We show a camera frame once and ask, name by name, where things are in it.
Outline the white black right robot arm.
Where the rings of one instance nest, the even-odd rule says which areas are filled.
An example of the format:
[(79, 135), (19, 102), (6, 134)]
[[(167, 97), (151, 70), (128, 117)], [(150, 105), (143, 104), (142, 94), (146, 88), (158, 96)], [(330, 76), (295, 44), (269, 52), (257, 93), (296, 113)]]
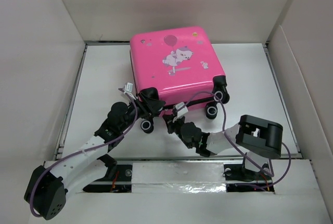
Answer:
[(219, 132), (205, 133), (185, 117), (162, 116), (169, 134), (176, 134), (188, 148), (202, 157), (215, 156), (234, 148), (243, 158), (243, 177), (252, 179), (259, 172), (274, 176), (272, 160), (281, 157), (283, 127), (262, 118), (242, 115), (240, 121)]

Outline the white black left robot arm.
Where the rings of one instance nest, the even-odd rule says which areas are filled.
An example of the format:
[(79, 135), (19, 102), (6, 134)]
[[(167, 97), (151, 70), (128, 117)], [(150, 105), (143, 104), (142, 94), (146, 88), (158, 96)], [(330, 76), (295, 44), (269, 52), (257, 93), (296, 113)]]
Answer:
[(95, 161), (102, 163), (98, 168), (99, 176), (107, 181), (113, 179), (117, 163), (108, 153), (124, 139), (136, 120), (159, 116), (165, 105), (158, 95), (140, 93), (136, 97), (130, 92), (123, 92), (123, 95), (129, 103), (114, 103), (106, 120), (80, 149), (49, 167), (40, 165), (33, 170), (24, 194), (33, 216), (45, 220), (54, 218), (66, 203), (68, 184)]

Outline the pink kids suitcase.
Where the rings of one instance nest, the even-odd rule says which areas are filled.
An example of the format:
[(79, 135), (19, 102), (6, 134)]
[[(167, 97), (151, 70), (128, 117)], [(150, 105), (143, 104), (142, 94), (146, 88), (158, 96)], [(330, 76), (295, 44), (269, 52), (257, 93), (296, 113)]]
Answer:
[(185, 27), (134, 35), (130, 57), (137, 94), (165, 101), (164, 113), (188, 102), (217, 117), (217, 96), (228, 103), (225, 71), (201, 27)]

